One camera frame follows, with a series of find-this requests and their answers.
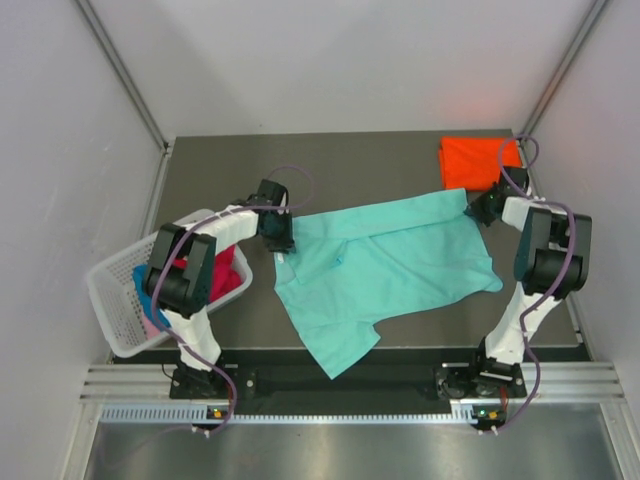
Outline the teal t-shirt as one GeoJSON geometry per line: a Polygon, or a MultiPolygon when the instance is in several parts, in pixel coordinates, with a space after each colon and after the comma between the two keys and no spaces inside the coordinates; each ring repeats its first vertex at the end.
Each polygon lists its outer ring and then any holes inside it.
{"type": "Polygon", "coordinates": [[[455,189],[294,220],[274,290],[330,379],[378,343],[378,322],[502,289],[466,207],[455,189]]]}

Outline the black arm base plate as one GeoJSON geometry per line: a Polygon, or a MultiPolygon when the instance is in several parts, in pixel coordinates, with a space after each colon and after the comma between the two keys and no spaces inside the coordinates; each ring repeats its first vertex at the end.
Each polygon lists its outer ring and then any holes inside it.
{"type": "Polygon", "coordinates": [[[469,348],[374,349],[334,379],[300,349],[231,349],[217,366],[243,403],[293,394],[318,400],[334,393],[402,393],[425,401],[526,396],[520,365],[498,364],[469,348]]]}

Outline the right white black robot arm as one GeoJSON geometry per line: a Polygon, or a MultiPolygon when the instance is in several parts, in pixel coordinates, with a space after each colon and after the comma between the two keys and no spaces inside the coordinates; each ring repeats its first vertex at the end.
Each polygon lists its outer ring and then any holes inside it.
{"type": "Polygon", "coordinates": [[[528,187],[526,169],[504,167],[499,180],[465,210],[485,226],[499,220],[520,232],[514,293],[498,325],[482,341],[483,361],[466,372],[469,388],[481,396],[502,385],[501,369],[521,363],[527,342],[547,315],[588,278],[592,218],[534,197],[528,187]]]}

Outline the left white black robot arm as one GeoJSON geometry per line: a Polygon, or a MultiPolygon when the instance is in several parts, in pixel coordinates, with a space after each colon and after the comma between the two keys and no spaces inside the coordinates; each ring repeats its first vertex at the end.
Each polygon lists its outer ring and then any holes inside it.
{"type": "Polygon", "coordinates": [[[167,223],[157,231],[142,287],[151,298],[151,321],[178,343],[181,362],[194,369],[192,384],[205,396],[226,387],[216,366],[221,347],[208,319],[215,259],[241,241],[260,236],[268,251],[295,251],[288,189],[272,180],[237,204],[186,225],[167,223]]]}

